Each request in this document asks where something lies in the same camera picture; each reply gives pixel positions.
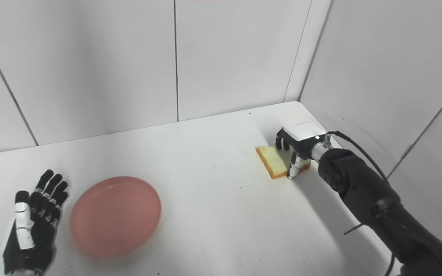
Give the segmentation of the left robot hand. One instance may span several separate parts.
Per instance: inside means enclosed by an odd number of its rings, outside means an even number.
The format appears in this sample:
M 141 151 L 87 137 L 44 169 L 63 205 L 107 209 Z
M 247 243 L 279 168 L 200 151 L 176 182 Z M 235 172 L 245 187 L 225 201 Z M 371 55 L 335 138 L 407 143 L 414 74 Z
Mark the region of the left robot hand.
M 16 192 L 14 222 L 2 255 L 6 276 L 43 276 L 49 269 L 67 187 L 61 174 L 48 169 L 31 192 Z

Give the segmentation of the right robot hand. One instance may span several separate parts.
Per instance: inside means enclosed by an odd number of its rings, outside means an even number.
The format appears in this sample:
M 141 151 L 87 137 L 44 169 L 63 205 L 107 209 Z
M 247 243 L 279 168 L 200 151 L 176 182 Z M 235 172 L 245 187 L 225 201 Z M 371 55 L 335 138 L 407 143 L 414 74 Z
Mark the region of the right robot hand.
M 286 121 L 275 137 L 277 150 L 292 150 L 287 178 L 293 180 L 298 173 L 309 169 L 312 160 L 317 163 L 332 147 L 330 135 L 312 129 L 313 122 L 303 119 Z

